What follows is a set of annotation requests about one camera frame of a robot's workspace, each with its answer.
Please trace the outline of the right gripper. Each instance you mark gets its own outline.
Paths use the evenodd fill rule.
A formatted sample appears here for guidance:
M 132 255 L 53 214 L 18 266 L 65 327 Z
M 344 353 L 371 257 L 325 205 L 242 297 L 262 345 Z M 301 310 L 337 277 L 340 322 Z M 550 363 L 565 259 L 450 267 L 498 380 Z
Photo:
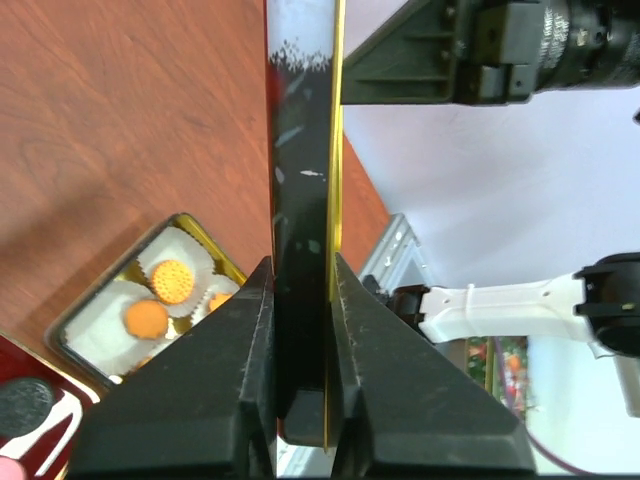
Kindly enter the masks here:
M 567 50 L 567 1 L 485 1 L 456 71 L 457 20 L 456 1 L 407 2 L 347 56 L 342 103 L 525 103 Z

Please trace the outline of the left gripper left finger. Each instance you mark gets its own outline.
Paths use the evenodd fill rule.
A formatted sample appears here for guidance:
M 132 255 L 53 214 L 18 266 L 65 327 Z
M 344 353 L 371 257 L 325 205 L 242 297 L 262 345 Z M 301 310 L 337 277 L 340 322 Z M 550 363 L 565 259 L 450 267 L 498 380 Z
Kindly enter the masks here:
M 264 258 L 230 300 L 89 410 L 68 477 L 275 477 L 273 306 Z

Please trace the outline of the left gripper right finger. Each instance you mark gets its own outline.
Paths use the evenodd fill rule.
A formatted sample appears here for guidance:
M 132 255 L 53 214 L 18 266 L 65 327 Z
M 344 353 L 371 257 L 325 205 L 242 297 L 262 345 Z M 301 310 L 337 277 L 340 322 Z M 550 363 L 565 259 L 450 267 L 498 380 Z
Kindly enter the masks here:
M 533 478 L 524 426 L 335 256 L 335 478 Z

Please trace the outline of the small flower cookie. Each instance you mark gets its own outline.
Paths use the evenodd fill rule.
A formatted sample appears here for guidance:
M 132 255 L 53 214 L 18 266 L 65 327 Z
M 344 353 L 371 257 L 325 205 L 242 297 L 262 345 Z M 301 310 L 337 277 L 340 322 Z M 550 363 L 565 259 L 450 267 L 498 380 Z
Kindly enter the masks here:
M 140 362 L 138 362 L 134 368 L 133 368 L 133 372 L 140 370 L 141 368 L 143 368 L 147 363 L 149 363 L 151 360 L 153 359 L 153 357 L 151 356 L 147 356 L 145 358 L 143 358 Z

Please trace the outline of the dark red tray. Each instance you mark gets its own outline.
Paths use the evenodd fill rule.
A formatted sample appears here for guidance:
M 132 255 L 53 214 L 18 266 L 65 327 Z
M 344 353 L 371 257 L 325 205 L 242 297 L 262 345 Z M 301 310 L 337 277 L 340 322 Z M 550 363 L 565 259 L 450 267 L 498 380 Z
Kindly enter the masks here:
M 63 479 L 71 444 L 98 394 L 1 335 L 1 477 Z

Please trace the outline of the large round orange cookie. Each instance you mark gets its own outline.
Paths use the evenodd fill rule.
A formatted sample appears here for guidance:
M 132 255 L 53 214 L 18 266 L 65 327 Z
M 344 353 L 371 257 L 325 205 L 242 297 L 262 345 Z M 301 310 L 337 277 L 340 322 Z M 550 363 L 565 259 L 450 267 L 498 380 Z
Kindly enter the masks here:
M 168 305 L 186 302 L 195 286 L 192 270 L 179 260 L 165 260 L 153 270 L 151 287 L 159 300 Z

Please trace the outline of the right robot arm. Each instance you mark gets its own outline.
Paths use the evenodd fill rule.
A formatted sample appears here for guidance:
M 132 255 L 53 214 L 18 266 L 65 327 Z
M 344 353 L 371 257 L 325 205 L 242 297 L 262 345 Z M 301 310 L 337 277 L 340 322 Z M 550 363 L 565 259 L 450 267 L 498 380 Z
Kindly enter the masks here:
M 346 105 L 502 106 L 639 83 L 635 1 L 410 1 L 343 67 Z M 553 336 L 612 357 L 639 413 L 639 257 L 531 283 L 397 289 L 390 308 L 434 343 Z

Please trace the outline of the green christmas tin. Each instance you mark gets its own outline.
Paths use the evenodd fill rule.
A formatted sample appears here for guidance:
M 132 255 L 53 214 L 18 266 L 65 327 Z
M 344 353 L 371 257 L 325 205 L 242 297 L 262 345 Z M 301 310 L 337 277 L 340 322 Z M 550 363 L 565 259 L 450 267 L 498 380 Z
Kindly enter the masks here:
M 528 373 L 527 337 L 472 337 L 465 341 L 465 372 L 525 420 L 536 405 Z

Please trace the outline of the white paper cup back-left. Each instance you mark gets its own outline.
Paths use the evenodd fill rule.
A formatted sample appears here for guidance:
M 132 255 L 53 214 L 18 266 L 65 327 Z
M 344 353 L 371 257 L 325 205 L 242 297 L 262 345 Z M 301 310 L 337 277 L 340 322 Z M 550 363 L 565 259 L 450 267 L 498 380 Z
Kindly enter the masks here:
M 107 377 L 127 374 L 167 334 L 157 340 L 142 340 L 127 332 L 124 314 L 141 300 L 159 302 L 138 283 L 110 283 L 64 328 L 67 346 Z

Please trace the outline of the black sandwich cookie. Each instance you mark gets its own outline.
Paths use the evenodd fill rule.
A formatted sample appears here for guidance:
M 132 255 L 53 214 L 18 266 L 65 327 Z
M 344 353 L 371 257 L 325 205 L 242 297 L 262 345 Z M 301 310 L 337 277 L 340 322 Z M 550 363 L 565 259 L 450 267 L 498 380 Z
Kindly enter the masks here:
M 35 377 L 19 377 L 1 384 L 1 436 L 29 434 L 48 417 L 55 401 L 53 389 Z

